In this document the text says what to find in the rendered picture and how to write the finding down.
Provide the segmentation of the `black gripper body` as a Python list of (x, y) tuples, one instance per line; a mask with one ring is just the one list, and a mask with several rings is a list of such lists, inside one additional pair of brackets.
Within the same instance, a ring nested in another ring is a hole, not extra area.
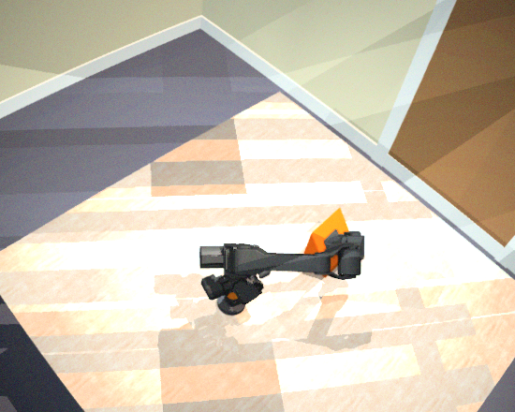
[[(271, 272), (262, 272), (258, 275), (259, 279), (270, 276)], [(223, 279), (218, 279), (214, 274), (207, 275), (201, 278), (201, 285), (204, 288), (207, 296), (212, 301), (221, 297), (225, 291), (229, 290), (231, 282), (240, 281), (241, 279), (229, 278), (229, 275), (223, 275)]]

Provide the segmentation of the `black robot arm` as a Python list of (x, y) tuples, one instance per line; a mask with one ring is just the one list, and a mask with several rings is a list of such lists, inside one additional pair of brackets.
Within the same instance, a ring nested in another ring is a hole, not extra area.
[[(315, 254), (268, 253), (256, 244), (223, 243), (219, 246), (199, 247), (199, 269), (223, 269), (241, 304), (246, 305), (262, 293), (260, 280), (250, 280), (262, 272), (314, 272), (346, 280), (361, 275), (365, 236), (360, 231), (338, 234), (337, 229), (324, 240), (327, 250)], [(337, 273), (330, 272), (331, 258), (338, 256)]]

